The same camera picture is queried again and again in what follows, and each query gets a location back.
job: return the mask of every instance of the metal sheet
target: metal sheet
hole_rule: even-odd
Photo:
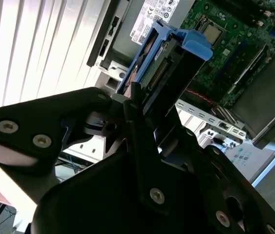
[[[179,28],[195,1],[196,0],[181,0],[175,9],[169,24]],[[139,49],[139,45],[131,40],[130,33],[143,6],[143,3],[143,0],[131,1],[131,5],[113,45],[114,50],[124,54],[132,60],[134,59]]]
[[[109,3],[0,0],[0,106],[93,86],[86,61]]]

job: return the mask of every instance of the wire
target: wire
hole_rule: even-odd
[[[206,102],[210,103],[212,106],[216,106],[216,105],[214,104],[214,102],[212,102],[210,99],[207,99],[205,96],[202,96],[201,94],[199,94],[199,93],[197,93],[197,92],[195,92],[195,91],[193,91],[193,90],[190,90],[190,89],[186,89],[186,91],[189,92],[189,93],[191,93],[191,94],[193,94],[193,95],[196,95],[196,96],[202,98],[202,99],[205,100]]]
[[[13,215],[16,215],[16,214],[17,214],[17,211],[16,211],[16,213],[11,213],[10,216],[8,216],[5,220],[3,220],[3,221],[0,223],[0,225],[1,225],[2,223],[4,223],[5,221],[7,221],[9,218],[11,218]]]

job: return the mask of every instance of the power supply label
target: power supply label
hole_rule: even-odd
[[[168,23],[180,0],[145,0],[131,31],[132,41],[143,44],[155,20]]]

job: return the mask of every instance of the screw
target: screw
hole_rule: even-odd
[[[188,135],[190,135],[191,137],[194,136],[191,131],[187,131]]]
[[[275,229],[271,225],[267,224],[266,226],[271,234],[275,234]]]
[[[162,205],[165,202],[165,195],[161,192],[160,189],[150,189],[150,197],[155,203],[159,205]]]
[[[223,211],[216,211],[217,220],[226,228],[229,228],[230,221],[227,215]]]
[[[106,99],[106,96],[103,95],[103,94],[98,94],[98,96],[99,96],[101,99]]]
[[[216,153],[217,155],[220,155],[220,150],[218,148],[213,148],[214,153]]]
[[[3,120],[0,122],[0,132],[2,133],[14,133],[18,130],[18,125],[13,122],[13,121],[9,121],[9,120]]]
[[[33,143],[39,148],[48,148],[52,144],[52,140],[47,135],[36,135]]]

